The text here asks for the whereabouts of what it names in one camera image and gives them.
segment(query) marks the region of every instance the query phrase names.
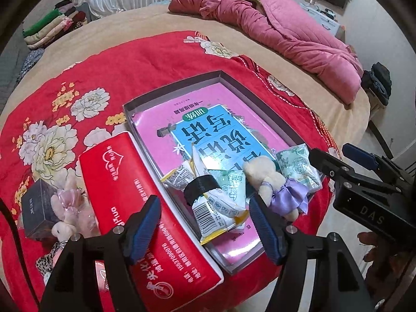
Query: leopard print fabric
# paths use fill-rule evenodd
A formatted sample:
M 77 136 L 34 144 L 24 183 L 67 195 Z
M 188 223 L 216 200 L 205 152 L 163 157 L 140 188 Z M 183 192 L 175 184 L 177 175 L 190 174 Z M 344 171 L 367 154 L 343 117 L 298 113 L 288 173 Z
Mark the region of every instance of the leopard print fabric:
M 47 272 L 52 272 L 52 263 L 53 263 L 53 257 L 55 256 L 56 252 L 59 250 L 59 248 L 64 248 L 66 245 L 66 242 L 56 242 L 53 247 L 51 252 L 49 252 L 47 255 L 44 255 L 43 257 L 40 257 L 37 261 L 36 261 L 36 268 L 37 270 L 40 272 L 40 274 L 42 275 L 42 277 L 47 273 Z

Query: red floral bedspread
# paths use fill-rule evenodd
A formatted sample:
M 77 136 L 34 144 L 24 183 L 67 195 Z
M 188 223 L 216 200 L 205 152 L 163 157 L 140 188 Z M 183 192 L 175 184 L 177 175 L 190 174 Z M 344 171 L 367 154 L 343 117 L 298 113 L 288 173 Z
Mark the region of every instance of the red floral bedspread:
M 248 57 L 232 53 L 194 31 L 141 38 L 107 49 L 65 70 L 9 115 L 0 136 L 0 195 L 15 220 L 21 210 L 22 195 L 38 178 L 62 188 L 71 173 L 77 176 L 78 186 L 84 188 L 77 157 L 125 130 L 124 103 L 166 84 L 214 70 L 223 70 L 263 99 L 310 147 L 336 149 L 318 116 Z M 315 234 L 330 197 L 326 180 L 309 204 L 308 215 L 299 218 L 296 226 Z M 11 294 L 22 311 L 35 311 L 10 230 L 2 218 L 0 237 Z M 22 231 L 20 238 L 40 299 L 44 284 L 35 261 L 49 250 L 40 242 L 24 238 Z M 263 254 L 238 274 L 225 275 L 222 285 L 183 311 L 223 311 L 236 306 L 263 289 L 279 270 Z M 101 296 L 105 310 L 113 310 L 109 293 Z

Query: green mint packet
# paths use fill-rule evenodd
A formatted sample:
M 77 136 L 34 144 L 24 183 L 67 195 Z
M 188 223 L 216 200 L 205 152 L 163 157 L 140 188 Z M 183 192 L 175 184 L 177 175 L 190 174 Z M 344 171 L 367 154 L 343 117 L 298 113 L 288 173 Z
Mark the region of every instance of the green mint packet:
M 245 175 L 240 170 L 208 170 L 221 189 L 238 206 L 245 207 Z
M 309 193 L 322 189 L 318 171 L 309 163 L 309 150 L 305 143 L 276 153 L 281 174 L 306 185 Z

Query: gray rug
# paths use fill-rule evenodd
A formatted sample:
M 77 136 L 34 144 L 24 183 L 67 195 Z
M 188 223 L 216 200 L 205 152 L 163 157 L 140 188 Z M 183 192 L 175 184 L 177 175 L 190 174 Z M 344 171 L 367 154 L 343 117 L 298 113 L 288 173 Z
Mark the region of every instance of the gray rug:
M 28 53 L 29 49 L 23 40 L 20 26 L 0 55 L 0 113 L 15 89 L 17 76 Z

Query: book cover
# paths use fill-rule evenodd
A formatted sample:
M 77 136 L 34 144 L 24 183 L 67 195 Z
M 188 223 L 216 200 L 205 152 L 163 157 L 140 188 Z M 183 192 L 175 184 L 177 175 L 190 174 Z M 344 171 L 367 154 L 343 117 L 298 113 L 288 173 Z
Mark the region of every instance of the book cover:
M 207 168 L 217 170 L 241 170 L 242 164 L 251 158 L 273 158 L 276 152 L 289 147 L 221 83 L 137 112 L 133 122 L 162 174 L 190 159 L 192 144 Z M 250 218 L 242 232 L 227 232 L 212 243 L 233 266 L 246 262 L 245 256 L 259 249 L 259 237 Z

